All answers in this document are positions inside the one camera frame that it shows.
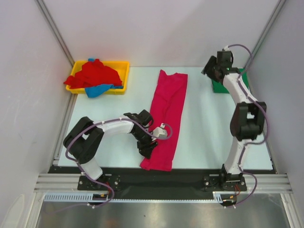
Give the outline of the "magenta t shirt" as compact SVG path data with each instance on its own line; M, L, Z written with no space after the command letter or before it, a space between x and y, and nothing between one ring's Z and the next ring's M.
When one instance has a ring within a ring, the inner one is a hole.
M140 167L144 170L171 171L172 162L177 149L180 133L182 111L184 107L188 75L175 73L168 75L164 70L159 73L157 86L154 92L150 114L154 119L149 130L155 129L162 123L171 138L157 140L158 145L153 149L150 159L143 159Z

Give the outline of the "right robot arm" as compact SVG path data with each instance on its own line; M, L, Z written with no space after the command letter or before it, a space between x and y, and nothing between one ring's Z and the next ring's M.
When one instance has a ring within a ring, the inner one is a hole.
M233 137L227 160L222 165L216 183L221 190L234 191L245 185L244 158L250 145L262 134L266 120L266 104L259 102L245 85L242 72L233 67L233 53L227 48L211 56L202 70L213 81L222 84L231 95L235 110L230 121Z

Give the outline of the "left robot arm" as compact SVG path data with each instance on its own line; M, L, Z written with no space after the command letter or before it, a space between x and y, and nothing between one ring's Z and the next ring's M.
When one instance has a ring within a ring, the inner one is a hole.
M94 123L88 117L82 117L63 141L67 153L72 157L80 170L89 177L88 184L95 190L105 184L103 170L98 165L95 154L103 138L121 133L130 133L137 140L137 148L141 156L149 159L157 146L157 138L165 138L167 133L164 125L148 130L153 123L151 114L142 110L139 114L124 113L120 118Z

